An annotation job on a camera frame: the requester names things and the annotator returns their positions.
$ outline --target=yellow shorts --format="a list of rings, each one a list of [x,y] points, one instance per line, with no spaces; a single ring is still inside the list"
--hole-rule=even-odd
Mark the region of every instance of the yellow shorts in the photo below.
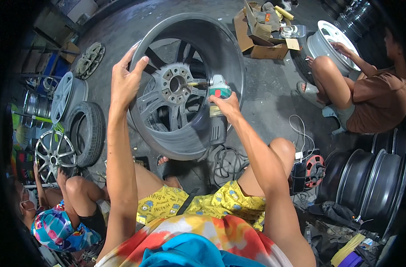
[[[185,191],[163,185],[160,190],[139,201],[136,221],[147,224],[156,218],[175,216],[187,197]],[[230,181],[215,194],[195,196],[184,214],[209,215],[219,219],[230,214],[262,231],[264,210],[265,197],[244,196],[237,181]]]

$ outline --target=silver alloy wheel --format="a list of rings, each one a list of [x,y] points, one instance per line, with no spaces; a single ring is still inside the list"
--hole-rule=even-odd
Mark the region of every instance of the silver alloy wheel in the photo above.
[[[150,45],[170,38],[180,42],[174,62],[164,62]],[[137,98],[130,104],[131,119],[128,119],[128,124],[132,124],[131,127],[139,132],[150,147],[166,157],[176,160],[201,157],[210,146],[209,104],[204,99],[204,87],[187,85],[196,80],[191,74],[190,66],[197,52],[204,66],[204,80],[221,74],[236,92],[241,106],[245,68],[236,38],[225,25],[211,17],[184,13],[160,22],[138,43],[129,71],[134,69],[142,56],[148,56],[150,64],[144,71],[151,75],[155,86],[148,86],[151,81],[141,84]],[[187,118],[184,112],[186,101],[191,99],[190,95],[203,98],[193,118]],[[154,124],[152,121],[160,119],[158,112],[163,106],[168,108],[169,122],[158,128],[155,125],[158,122]]]
[[[50,137],[49,147],[46,147],[43,142],[46,136]],[[75,168],[77,166],[77,155],[71,141],[63,132],[55,130],[49,130],[43,133],[37,141],[35,146],[35,163],[37,163],[39,159],[44,160],[44,163],[40,165],[39,168],[40,176],[45,183],[51,186],[56,186],[50,182],[50,179],[52,175],[54,179],[57,180],[59,167]]]
[[[307,39],[307,45],[312,57],[328,56],[338,67],[342,76],[348,76],[351,71],[360,71],[360,68],[351,59],[337,52],[330,44],[330,42],[343,43],[348,49],[359,55],[349,38],[327,21],[319,20],[317,26],[316,33]]]

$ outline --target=knee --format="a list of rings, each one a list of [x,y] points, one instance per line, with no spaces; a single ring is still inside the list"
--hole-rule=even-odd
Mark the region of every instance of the knee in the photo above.
[[[331,70],[333,67],[337,67],[332,61],[332,59],[328,56],[318,56],[314,59],[312,63],[312,70],[316,72],[320,71],[328,71]]]
[[[81,176],[73,176],[67,179],[65,188],[68,195],[81,194],[83,191],[84,178]]]
[[[268,145],[271,149],[275,148],[276,151],[279,151],[282,155],[281,157],[293,158],[295,159],[295,146],[294,144],[282,137],[273,139]]]

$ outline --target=yellow tube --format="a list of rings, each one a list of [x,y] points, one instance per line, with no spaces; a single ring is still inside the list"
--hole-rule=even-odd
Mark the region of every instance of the yellow tube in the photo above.
[[[275,10],[277,10],[278,12],[280,12],[280,14],[282,14],[285,18],[292,20],[294,19],[294,16],[287,12],[285,9],[281,8],[280,6],[275,6],[274,7]]]
[[[365,236],[362,234],[355,235],[350,241],[345,244],[345,246],[340,249],[331,259],[331,264],[335,267],[347,257],[354,249],[365,239]]]

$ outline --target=tie-dye shirt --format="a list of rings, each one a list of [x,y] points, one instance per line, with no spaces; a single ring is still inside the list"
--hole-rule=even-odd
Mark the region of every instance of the tie-dye shirt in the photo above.
[[[60,252],[76,252],[101,241],[101,236],[80,223],[74,230],[64,200],[52,209],[37,211],[31,234],[41,245]]]
[[[182,233],[203,236],[219,250],[255,260],[265,266],[292,267],[289,259],[273,241],[243,219],[233,215],[218,219],[196,214],[151,221],[105,255],[96,266],[138,266],[147,248],[160,248]]]

